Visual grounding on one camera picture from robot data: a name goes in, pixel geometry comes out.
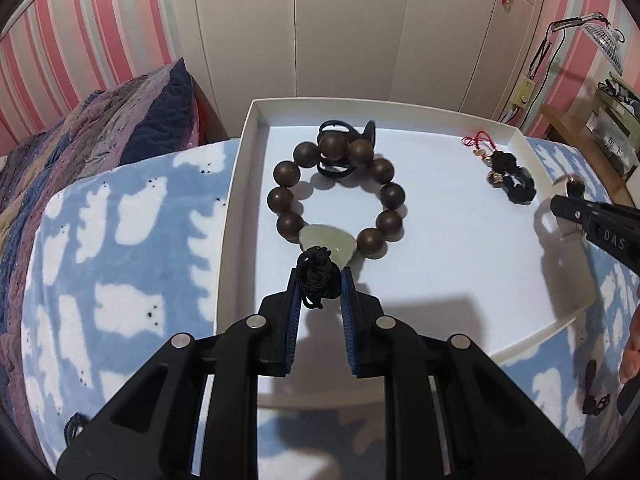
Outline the person right hand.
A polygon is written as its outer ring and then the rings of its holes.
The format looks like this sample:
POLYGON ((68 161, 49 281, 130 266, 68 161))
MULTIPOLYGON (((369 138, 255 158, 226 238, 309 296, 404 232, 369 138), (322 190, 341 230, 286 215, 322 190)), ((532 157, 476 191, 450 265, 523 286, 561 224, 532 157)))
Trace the person right hand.
POLYGON ((618 378, 625 385, 639 374, 640 370, 640 304, 637 304, 629 324, 629 336, 622 354, 618 378))

